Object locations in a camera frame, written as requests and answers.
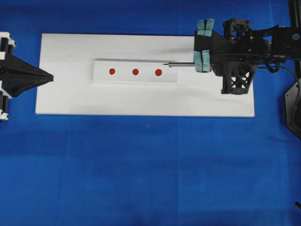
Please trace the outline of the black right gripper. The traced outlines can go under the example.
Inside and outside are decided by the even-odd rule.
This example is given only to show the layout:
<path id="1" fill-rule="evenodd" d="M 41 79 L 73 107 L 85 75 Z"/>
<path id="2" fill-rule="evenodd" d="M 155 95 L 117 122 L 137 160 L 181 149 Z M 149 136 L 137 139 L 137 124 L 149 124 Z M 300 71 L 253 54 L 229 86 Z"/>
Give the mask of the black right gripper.
<path id="1" fill-rule="evenodd" d="M 238 32 L 221 36 L 214 19 L 200 20 L 194 34 L 193 62 L 198 73 L 213 72 L 223 78 L 252 78 L 257 65 L 267 60 L 269 32 Z"/>

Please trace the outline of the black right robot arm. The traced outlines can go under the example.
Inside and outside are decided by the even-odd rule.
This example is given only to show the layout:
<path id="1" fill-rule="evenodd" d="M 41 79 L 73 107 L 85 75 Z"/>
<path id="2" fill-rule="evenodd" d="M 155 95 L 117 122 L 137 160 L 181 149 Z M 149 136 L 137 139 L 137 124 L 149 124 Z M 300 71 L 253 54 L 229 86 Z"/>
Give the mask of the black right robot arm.
<path id="1" fill-rule="evenodd" d="M 258 65 L 272 72 L 286 60 L 301 58 L 300 28 L 274 27 L 253 30 L 246 19 L 222 24 L 223 34 L 214 30 L 214 20 L 201 20 L 194 33 L 193 62 L 198 73 L 211 70 L 222 77 L 250 76 Z"/>

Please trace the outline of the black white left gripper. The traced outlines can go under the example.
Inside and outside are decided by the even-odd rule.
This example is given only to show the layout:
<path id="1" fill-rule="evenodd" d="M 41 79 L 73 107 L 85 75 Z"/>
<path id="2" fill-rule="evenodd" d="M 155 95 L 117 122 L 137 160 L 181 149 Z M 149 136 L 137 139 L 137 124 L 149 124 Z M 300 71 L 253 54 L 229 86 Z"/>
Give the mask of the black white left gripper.
<path id="1" fill-rule="evenodd" d="M 7 121 L 8 101 L 21 93 L 53 82 L 53 75 L 11 55 L 16 42 L 9 32 L 0 32 L 0 120 Z"/>

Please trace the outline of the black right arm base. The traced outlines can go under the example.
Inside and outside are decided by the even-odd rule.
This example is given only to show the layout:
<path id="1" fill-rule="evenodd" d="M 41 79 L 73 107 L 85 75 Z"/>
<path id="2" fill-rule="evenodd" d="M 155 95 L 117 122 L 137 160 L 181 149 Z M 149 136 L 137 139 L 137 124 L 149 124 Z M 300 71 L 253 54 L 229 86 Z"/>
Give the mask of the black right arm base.
<path id="1" fill-rule="evenodd" d="M 285 93 L 286 126 L 298 138 L 301 138 L 301 80 L 295 82 Z"/>

